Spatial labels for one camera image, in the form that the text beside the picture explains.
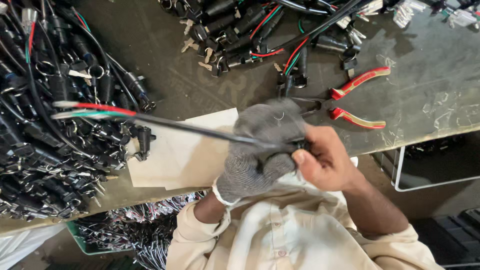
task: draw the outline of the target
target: beige shirt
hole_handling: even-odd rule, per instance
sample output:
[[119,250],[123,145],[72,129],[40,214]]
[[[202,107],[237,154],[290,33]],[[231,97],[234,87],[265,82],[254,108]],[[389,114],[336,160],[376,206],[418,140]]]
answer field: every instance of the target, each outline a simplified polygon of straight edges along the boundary
[[362,237],[341,192],[321,192],[296,176],[242,200],[218,224],[185,206],[168,249],[167,270],[442,269],[411,225]]

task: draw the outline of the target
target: work glove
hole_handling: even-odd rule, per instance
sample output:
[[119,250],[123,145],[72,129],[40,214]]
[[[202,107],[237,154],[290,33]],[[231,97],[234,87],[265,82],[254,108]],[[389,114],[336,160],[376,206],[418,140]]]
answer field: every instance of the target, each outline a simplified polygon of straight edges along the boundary
[[[239,114],[233,133],[266,142],[288,143],[305,137],[300,108],[290,99],[270,100]],[[223,204],[233,205],[241,198],[269,191],[274,182],[295,169],[290,153],[242,143],[230,143],[225,169],[213,185]]]

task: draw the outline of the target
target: green plastic crate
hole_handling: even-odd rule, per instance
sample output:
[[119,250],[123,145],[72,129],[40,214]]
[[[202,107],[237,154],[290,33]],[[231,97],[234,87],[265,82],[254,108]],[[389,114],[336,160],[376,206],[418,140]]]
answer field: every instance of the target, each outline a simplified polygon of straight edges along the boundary
[[104,254],[104,253],[112,253],[112,252],[132,250],[131,248],[122,249],[122,250],[100,249],[96,245],[87,244],[85,242],[85,238],[83,238],[80,235],[80,230],[78,229],[77,224],[75,224],[73,221],[68,221],[67,222],[67,229],[72,234],[73,238],[75,239],[75,242],[77,242],[77,245],[80,247],[80,249],[83,251],[83,253],[85,253],[87,255],[96,255],[96,254]]

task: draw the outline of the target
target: workbench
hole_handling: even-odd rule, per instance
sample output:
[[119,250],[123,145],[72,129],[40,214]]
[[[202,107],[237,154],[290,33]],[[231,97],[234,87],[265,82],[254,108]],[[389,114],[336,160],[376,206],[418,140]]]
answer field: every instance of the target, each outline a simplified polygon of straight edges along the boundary
[[[78,4],[106,51],[128,70],[146,77],[150,96],[157,102],[155,116],[184,120],[234,107],[242,111],[277,96],[274,63],[285,63],[289,54],[235,67],[215,78],[198,65],[203,59],[194,50],[180,52],[188,39],[183,35],[185,25],[165,13],[156,0],[84,0]],[[360,118],[385,120],[386,127],[368,130],[342,119],[332,121],[326,114],[305,119],[333,126],[350,156],[480,129],[478,30],[451,29],[441,14],[430,17],[430,9],[416,12],[405,29],[392,17],[370,16],[370,22],[357,20],[355,26],[367,36],[355,74],[386,64],[391,66],[391,74],[369,80],[337,103]],[[298,35],[297,22],[296,14],[288,12],[270,38],[271,47]],[[291,94],[328,98],[330,88],[348,81],[339,64],[337,55],[310,50],[309,85],[295,88]],[[99,198],[102,207],[91,202],[91,214],[198,189],[133,188],[127,170],[119,175],[106,183],[106,196]],[[58,220],[1,220],[0,233],[54,222]]]

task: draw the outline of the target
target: cardboard sheet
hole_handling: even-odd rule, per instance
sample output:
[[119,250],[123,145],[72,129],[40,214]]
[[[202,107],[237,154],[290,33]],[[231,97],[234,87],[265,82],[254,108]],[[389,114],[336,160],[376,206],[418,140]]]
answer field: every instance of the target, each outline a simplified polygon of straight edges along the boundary
[[[195,118],[184,123],[231,132],[238,118],[236,108]],[[156,140],[150,145],[146,161],[127,161],[135,187],[160,187],[167,190],[192,186],[211,186],[223,171],[228,142],[148,124]],[[128,145],[135,152],[134,141]]]

